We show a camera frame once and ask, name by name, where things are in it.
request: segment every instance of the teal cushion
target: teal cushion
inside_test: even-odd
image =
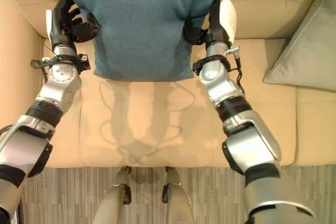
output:
[[[94,39],[95,74],[126,81],[192,78],[192,46],[184,21],[201,26],[213,0],[74,0],[94,14],[101,29]]]

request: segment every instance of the gray throw pillow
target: gray throw pillow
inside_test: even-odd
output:
[[[264,82],[336,91],[336,0],[314,1]]]
[[[101,29],[94,39],[95,74],[124,81],[192,78],[192,45],[184,21],[201,26],[213,0],[74,0]]]

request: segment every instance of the beige sofa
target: beige sofa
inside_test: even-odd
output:
[[[58,0],[0,0],[0,125],[24,114],[42,85],[31,59],[52,55],[45,10]],[[269,126],[283,165],[336,163],[336,93],[262,82],[313,0],[232,0],[247,99]],[[94,68],[91,42],[77,45]],[[192,61],[205,57],[194,47]],[[228,166],[218,115],[197,78],[117,82],[81,74],[51,143],[49,167]]]

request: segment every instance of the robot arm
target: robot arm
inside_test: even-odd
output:
[[[88,57],[77,54],[74,42],[92,39],[99,25],[91,14],[88,22],[72,20],[79,14],[78,9],[69,11],[73,4],[72,0],[60,0],[53,11],[47,11],[55,56],[44,59],[40,67],[51,67],[49,79],[26,114],[0,141],[0,224],[10,223],[25,179],[44,169],[53,150],[49,141],[55,127],[81,86],[80,73],[90,69]]]
[[[224,155],[230,167],[245,176],[246,224],[318,223],[294,181],[281,171],[281,151],[275,138],[246,101],[241,86],[229,77],[230,54],[240,70],[239,47],[231,48],[236,15],[230,0],[214,0],[209,22],[208,30],[186,22],[184,37],[195,45],[206,44],[206,58],[196,62],[193,70],[207,87],[223,122],[227,135]]]

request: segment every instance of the wire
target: wire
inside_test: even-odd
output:
[[[238,73],[239,73],[239,74],[238,74],[238,77],[237,77],[237,84],[238,84],[238,86],[241,88],[243,94],[245,94],[245,91],[244,91],[242,85],[240,84],[240,80],[241,80],[241,78],[242,78],[242,76],[243,76],[243,73],[242,73],[241,68],[238,68]]]
[[[12,126],[13,126],[13,125],[10,124],[10,125],[7,125],[7,126],[3,127],[3,128],[0,130],[0,136],[1,136],[2,134],[4,134],[6,131],[9,131],[9,129],[10,129]]]
[[[42,61],[40,60],[32,60],[30,62],[30,66],[34,69],[41,69],[43,78],[44,78],[44,83],[47,83],[48,81],[48,74],[46,72],[45,67],[48,66],[47,64],[43,64]]]

